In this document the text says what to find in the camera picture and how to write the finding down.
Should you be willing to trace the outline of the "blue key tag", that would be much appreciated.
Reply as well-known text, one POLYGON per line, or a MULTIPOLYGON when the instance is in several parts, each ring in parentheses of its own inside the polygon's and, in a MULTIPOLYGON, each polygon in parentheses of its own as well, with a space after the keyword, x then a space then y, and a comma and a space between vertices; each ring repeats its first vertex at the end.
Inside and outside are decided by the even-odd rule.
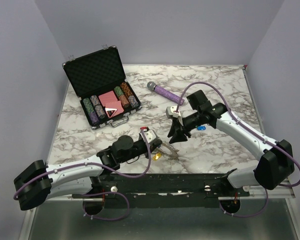
POLYGON ((203 125, 201 125, 201 126, 198 126, 196 129, 197 129, 198 131, 205 131, 205 130, 206 130, 206 127, 203 126, 203 125))

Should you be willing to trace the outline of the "round metal key ring disc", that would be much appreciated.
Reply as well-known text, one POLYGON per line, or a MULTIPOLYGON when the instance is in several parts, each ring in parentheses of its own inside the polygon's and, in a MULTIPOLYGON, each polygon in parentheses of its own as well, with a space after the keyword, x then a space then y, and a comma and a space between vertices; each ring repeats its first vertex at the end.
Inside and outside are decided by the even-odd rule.
POLYGON ((158 153, 161 153, 162 156, 169 158, 170 160, 177 160, 179 158, 179 150, 175 149, 168 142, 163 142, 160 147, 157 149, 158 153))

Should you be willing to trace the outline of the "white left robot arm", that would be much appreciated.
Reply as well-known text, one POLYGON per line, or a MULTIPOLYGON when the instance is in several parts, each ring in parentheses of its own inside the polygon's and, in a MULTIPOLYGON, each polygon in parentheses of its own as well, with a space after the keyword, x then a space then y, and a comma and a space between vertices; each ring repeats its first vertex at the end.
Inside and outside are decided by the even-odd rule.
POLYGON ((141 155, 149 158, 161 144, 161 139, 153 134, 139 136, 138 141, 123 135, 110 147, 75 163, 47 165, 43 160, 36 160, 14 179, 13 199, 26 211, 53 197, 69 194, 97 197, 101 185, 91 178, 117 174, 122 163, 141 155))

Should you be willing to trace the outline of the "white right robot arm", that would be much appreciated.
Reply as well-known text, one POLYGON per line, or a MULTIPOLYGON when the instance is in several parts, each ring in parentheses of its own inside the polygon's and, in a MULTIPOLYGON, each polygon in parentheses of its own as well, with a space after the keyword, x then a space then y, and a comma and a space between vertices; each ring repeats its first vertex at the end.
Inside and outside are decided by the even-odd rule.
POLYGON ((196 127, 209 125, 232 137, 258 160, 255 167, 233 169, 223 176, 220 191, 224 195, 231 196, 244 186, 273 190, 294 172, 294 163, 289 158, 292 146, 288 141, 276 141, 254 130, 231 113, 225 104, 211 104, 202 90, 189 95, 187 100, 194 113, 186 117, 176 106, 166 108, 166 115, 172 120, 167 135, 170 144, 186 142, 196 127))

